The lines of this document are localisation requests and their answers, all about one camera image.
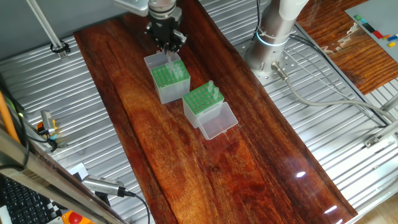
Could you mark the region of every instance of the gray cable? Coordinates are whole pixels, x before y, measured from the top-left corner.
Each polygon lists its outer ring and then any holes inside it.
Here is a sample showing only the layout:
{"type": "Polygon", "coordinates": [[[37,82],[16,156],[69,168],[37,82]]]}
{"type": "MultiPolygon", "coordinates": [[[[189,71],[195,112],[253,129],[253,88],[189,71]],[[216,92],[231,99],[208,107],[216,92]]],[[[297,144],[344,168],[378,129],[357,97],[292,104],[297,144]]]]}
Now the gray cable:
{"type": "Polygon", "coordinates": [[[365,106],[367,108],[371,108],[371,109],[374,109],[375,111],[379,112],[380,114],[382,114],[383,116],[388,118],[391,122],[395,122],[396,121],[391,115],[389,115],[388,113],[386,113],[382,109],[380,109],[380,108],[378,108],[376,106],[370,105],[369,103],[365,103],[365,102],[361,102],[361,101],[340,100],[340,101],[321,102],[321,103],[308,101],[308,100],[302,98],[294,90],[294,88],[293,88],[292,84],[290,83],[289,79],[286,79],[285,82],[286,82],[286,85],[290,88],[291,92],[297,97],[297,99],[300,100],[302,103],[305,103],[306,105],[310,105],[310,106],[330,106],[330,105],[340,105],[340,104],[352,104],[352,105],[365,106]]]}

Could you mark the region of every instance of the silver rod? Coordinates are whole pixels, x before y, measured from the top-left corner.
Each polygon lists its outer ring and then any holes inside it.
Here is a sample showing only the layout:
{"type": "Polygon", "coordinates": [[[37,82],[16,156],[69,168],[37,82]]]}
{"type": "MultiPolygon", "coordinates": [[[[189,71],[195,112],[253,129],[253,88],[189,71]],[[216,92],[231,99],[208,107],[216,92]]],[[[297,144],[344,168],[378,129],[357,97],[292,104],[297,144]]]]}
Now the silver rod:
{"type": "MultiPolygon", "coordinates": [[[[48,20],[45,18],[40,6],[37,4],[36,0],[26,0],[33,13],[35,14],[37,20],[42,25],[45,33],[49,37],[51,43],[54,45],[55,49],[61,49],[63,47],[60,39],[55,34],[54,30],[51,28],[48,20]]],[[[58,53],[61,59],[66,59],[67,53],[65,51],[58,53]]]]}

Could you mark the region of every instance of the connector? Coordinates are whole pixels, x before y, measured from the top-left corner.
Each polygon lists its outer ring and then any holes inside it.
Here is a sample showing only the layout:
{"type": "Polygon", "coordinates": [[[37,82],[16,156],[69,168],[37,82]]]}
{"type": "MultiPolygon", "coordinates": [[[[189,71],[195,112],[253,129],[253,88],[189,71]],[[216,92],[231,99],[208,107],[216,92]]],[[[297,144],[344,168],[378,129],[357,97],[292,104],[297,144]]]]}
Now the connector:
{"type": "Polygon", "coordinates": [[[272,63],[271,69],[274,72],[276,72],[283,81],[286,81],[286,79],[289,78],[287,76],[287,74],[285,73],[285,71],[283,71],[283,69],[280,68],[279,63],[277,63],[277,62],[272,63]]]}

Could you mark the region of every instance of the clear plastic box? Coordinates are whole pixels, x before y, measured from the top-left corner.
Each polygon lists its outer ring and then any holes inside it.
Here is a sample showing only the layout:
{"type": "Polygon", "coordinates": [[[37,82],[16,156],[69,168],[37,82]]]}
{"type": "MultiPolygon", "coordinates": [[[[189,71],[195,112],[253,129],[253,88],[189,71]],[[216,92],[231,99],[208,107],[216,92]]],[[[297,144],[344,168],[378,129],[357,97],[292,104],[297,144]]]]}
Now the clear plastic box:
{"type": "Polygon", "coordinates": [[[238,123],[224,96],[210,81],[182,98],[184,114],[207,140],[213,139],[238,123]]]}
{"type": "Polygon", "coordinates": [[[211,140],[221,133],[226,133],[229,128],[237,125],[237,123],[238,120],[227,102],[198,118],[199,129],[207,140],[211,140]]]}
{"type": "Polygon", "coordinates": [[[171,61],[174,63],[174,66],[179,65],[182,69],[180,76],[176,75],[175,71],[170,74],[166,68],[168,60],[164,52],[145,57],[144,61],[152,75],[156,93],[162,104],[180,99],[185,94],[189,93],[191,77],[177,54],[172,55],[171,61]]]}

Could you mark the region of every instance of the wooden table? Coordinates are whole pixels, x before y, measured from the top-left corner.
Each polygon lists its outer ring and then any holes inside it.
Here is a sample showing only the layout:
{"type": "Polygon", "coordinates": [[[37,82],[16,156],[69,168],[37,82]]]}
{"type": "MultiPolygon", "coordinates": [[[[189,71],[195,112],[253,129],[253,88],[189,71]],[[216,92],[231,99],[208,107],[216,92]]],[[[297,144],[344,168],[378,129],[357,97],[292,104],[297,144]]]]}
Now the wooden table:
{"type": "Polygon", "coordinates": [[[368,94],[398,77],[398,63],[345,10],[366,0],[310,0],[298,23],[358,87],[368,94]]]}
{"type": "Polygon", "coordinates": [[[160,104],[143,58],[157,47],[128,14],[75,33],[157,223],[337,223],[356,211],[198,1],[181,2],[191,90],[213,80],[239,124],[211,141],[182,101],[160,104]],[[331,212],[325,211],[336,206],[331,212]]]}

